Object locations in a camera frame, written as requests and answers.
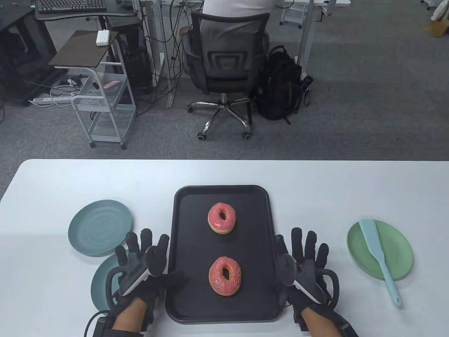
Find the person's left hand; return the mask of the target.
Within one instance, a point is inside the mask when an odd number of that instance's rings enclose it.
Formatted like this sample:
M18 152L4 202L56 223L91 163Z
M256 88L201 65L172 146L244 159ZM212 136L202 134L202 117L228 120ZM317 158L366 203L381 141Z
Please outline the person's left hand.
M168 289L179 289L186 282L181 271L165 274L170 237L162 234L153 245L150 229L143 229L140 235L133 231L126 234L128 246L115 248L118 267L113 268L106 278L106 300L112 316L117 317L135 299L147 305L142 329L154 321L154 308Z

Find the person's right hand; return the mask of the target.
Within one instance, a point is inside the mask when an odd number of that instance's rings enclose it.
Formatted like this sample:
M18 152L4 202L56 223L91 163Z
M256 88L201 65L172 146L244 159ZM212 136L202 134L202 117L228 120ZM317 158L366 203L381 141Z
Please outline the person's right hand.
M316 249L314 231L308 231L305 243L302 239L302 229L293 228L291 251L288 251L283 235L278 234L274 238L275 289L280 293L280 304L287 303L293 308L294 322L302 331L312 331L304 316L307 309L327 319L334 327L333 309L338 302L339 287L330 294L324 281L324 277L330 277L330 274L322 273L326 269L329 247L322 243Z

